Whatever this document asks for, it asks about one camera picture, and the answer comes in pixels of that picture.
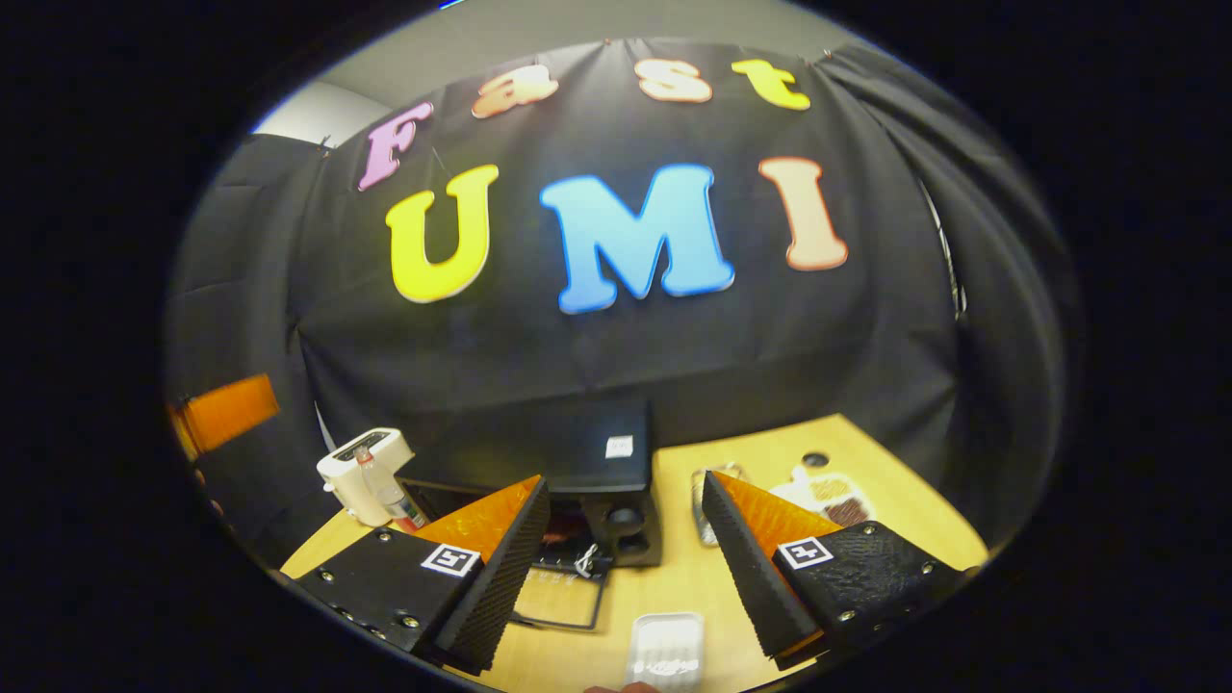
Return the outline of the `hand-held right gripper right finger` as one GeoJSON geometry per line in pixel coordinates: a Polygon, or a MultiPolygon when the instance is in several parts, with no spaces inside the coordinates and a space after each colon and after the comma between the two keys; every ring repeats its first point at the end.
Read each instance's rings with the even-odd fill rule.
{"type": "Polygon", "coordinates": [[[838,527],[721,471],[703,476],[703,514],[756,642],[782,670],[872,649],[970,580],[880,522],[838,527]]]}

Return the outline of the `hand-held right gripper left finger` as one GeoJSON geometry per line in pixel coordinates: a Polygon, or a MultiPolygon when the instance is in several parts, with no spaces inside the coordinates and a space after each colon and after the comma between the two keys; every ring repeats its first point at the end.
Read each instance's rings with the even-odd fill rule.
{"type": "Polygon", "coordinates": [[[366,531],[307,570],[296,589],[402,654],[483,675],[549,515],[549,483],[535,475],[418,531],[366,531]]]}

